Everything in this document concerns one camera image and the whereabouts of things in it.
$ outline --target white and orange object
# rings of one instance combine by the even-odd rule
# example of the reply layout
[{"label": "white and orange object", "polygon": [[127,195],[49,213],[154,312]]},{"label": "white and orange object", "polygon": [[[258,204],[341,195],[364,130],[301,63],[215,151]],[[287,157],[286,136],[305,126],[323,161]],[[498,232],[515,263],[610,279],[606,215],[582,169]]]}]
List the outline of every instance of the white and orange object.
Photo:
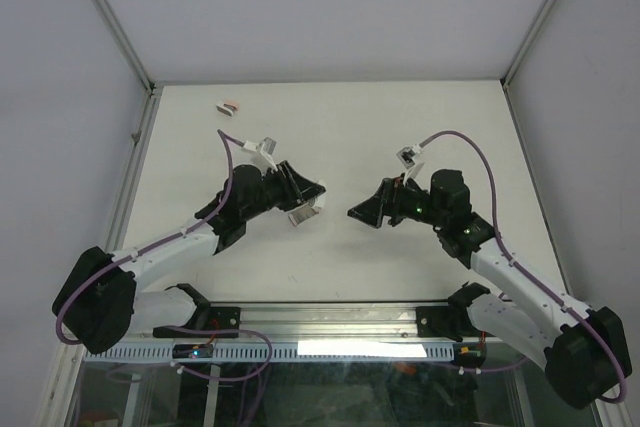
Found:
[{"label": "white and orange object", "polygon": [[235,100],[221,100],[216,104],[216,108],[218,109],[218,112],[222,112],[224,115],[233,117],[233,114],[240,109],[240,103]]}]

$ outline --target white wall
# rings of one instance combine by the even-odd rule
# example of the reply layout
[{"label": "white wall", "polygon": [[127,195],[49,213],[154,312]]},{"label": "white wall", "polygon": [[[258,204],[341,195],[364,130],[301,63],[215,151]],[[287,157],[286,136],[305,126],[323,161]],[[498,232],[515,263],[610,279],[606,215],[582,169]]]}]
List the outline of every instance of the white wall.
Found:
[{"label": "white wall", "polygon": [[542,0],[109,0],[185,83],[498,79]]},{"label": "white wall", "polygon": [[106,227],[142,89],[90,0],[0,0],[0,424],[32,422],[51,303]]},{"label": "white wall", "polygon": [[560,0],[511,94],[569,282],[622,317],[638,370],[640,0]]}]

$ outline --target table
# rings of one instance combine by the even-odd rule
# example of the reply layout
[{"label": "table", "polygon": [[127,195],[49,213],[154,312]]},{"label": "table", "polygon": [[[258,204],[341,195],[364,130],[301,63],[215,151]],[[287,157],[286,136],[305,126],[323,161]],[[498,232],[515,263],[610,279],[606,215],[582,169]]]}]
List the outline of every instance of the table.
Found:
[{"label": "table", "polygon": [[[229,118],[216,102],[233,99]],[[327,183],[321,215],[294,228],[280,211],[252,220],[228,251],[185,266],[152,290],[189,282],[224,301],[406,301],[449,296],[487,281],[443,252],[428,226],[405,221],[373,230],[346,216],[383,177],[402,172],[400,148],[443,129],[466,133],[495,173],[501,229],[516,252],[562,285],[508,105],[498,81],[308,83],[165,87],[130,216],[125,246],[174,231],[211,201],[227,177],[222,129],[275,139],[276,161]],[[234,162],[249,157],[233,148]],[[473,150],[439,139],[418,177],[459,169],[474,209],[490,219],[487,176]]]}]

